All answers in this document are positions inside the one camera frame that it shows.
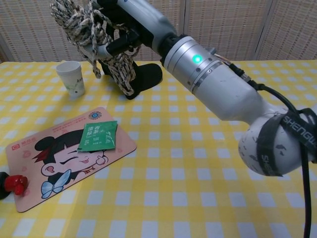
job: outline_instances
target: green led light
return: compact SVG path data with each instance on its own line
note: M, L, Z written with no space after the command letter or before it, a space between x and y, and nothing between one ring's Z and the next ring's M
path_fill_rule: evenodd
M193 62L194 62L194 63L200 63L201 61L203 61L203 57L202 57L202 56L200 56L200 55L195 55L195 56L193 57Z

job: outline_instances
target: blue bow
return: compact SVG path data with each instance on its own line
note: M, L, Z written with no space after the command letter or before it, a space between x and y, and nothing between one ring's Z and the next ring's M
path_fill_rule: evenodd
M55 184L52 184L48 181L42 183L41 192L42 198L48 198L52 191L54 193L59 193L64 189L64 185L67 183L71 170L67 170L57 181Z

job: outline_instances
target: black cable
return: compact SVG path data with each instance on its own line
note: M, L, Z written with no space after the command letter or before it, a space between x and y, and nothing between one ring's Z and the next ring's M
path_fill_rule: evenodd
M241 77L244 71L234 64L230 65L230 69L235 72L239 77ZM267 87L264 84L257 84L255 81L250 80L248 82L254 89L257 91L267 91L268 93L276 96L282 103L287 106L287 108L295 113L297 116L300 116L300 113L297 111L295 106L282 94L276 90ZM303 187L304 187L304 199L305 199L305 228L304 228L304 238L309 238L311 234L312 226L312 198L311 198L311 187L310 187L310 178L309 178L309 161L308 161L308 152L302 143L300 143L300 152L302 157L302 172L303 172Z

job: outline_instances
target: cartoon girl illustration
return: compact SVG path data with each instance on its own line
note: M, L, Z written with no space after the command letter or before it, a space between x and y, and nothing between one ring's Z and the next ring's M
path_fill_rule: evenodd
M75 130L57 138L48 136L36 143L35 149L41 153L33 159L36 159L35 163L43 161L41 172L48 177L41 187L43 199L52 192L61 192L71 180L84 178L95 170L95 166L108 162L105 150L77 151L82 134L83 130Z

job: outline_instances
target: robotic arm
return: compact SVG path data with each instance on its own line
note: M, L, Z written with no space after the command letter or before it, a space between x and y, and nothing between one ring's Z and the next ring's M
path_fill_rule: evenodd
M238 76L192 37L178 36L167 18L146 0L95 0L95 7L111 21L131 28L137 37L130 41L125 36L129 47L144 44L153 49L162 57L164 68L219 119L239 120L250 125L239 142L239 154L252 171L265 176L282 176L300 167L298 138L279 124L275 131L270 131L270 126L264 129L270 119L281 120L279 115L285 115L287 110L264 100L248 83L251 81L248 76ZM100 46L100 57L111 57L117 53L111 50L111 45ZM312 110L316 114L317 105ZM311 121L309 116L301 115L301 118ZM300 124L295 125L291 119L283 120L293 123L294 130L306 136L308 143L316 148L316 138L307 128L303 131ZM271 148L267 148L262 138L275 132ZM314 161L315 157L313 152L308 154L309 161Z

